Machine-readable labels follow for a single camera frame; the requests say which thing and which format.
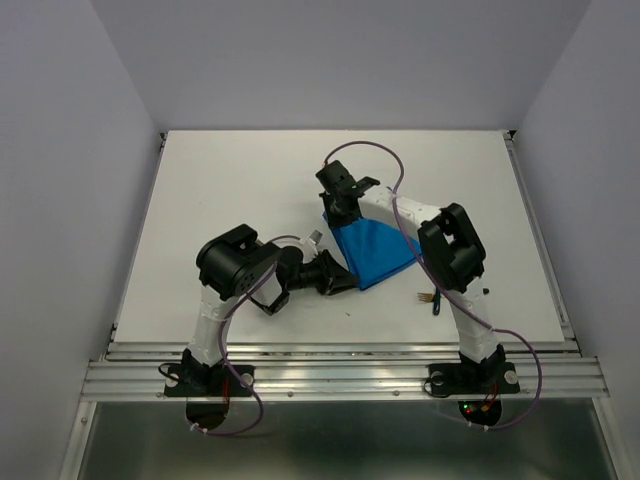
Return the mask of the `gold spoon green handle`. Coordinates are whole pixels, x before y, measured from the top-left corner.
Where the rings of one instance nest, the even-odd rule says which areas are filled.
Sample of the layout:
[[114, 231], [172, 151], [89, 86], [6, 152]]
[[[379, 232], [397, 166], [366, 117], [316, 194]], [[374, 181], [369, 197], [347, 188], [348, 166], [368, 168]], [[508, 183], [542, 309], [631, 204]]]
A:
[[432, 314], [438, 316], [441, 310], [441, 291], [436, 288], [432, 297]]

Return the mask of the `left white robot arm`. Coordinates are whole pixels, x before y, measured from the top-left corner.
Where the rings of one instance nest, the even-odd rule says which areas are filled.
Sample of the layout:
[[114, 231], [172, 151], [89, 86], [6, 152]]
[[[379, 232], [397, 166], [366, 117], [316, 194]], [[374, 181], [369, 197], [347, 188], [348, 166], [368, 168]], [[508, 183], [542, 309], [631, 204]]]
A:
[[315, 231], [304, 240], [283, 235], [263, 243], [254, 229], [241, 224], [201, 248], [196, 257], [198, 319], [180, 363], [168, 369], [174, 385], [166, 387], [167, 394], [217, 397], [227, 385], [244, 389], [225, 364], [230, 322], [242, 303], [249, 301], [273, 316], [287, 305], [292, 291], [314, 289], [332, 296], [358, 286], [356, 275], [318, 248], [321, 238]]

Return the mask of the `blue cloth napkin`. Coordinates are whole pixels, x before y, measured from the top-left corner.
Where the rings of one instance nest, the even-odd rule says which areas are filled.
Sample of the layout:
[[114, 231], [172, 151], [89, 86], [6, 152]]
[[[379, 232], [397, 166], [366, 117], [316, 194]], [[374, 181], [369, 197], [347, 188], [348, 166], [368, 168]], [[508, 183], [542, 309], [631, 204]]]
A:
[[401, 232], [384, 223], [361, 218], [347, 226], [331, 227], [330, 231], [350, 273], [359, 279], [360, 291], [417, 262]]

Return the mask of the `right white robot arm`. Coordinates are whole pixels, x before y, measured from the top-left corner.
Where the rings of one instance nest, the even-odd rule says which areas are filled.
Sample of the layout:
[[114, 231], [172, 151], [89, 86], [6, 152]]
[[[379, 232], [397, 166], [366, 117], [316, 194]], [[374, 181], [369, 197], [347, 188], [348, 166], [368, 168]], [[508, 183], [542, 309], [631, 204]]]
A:
[[506, 355], [481, 282], [486, 251], [466, 210], [410, 200], [371, 177], [357, 180], [339, 161], [325, 164], [316, 177], [327, 224], [362, 288], [417, 263], [448, 300], [460, 359], [430, 365], [432, 394], [482, 393], [502, 381]]

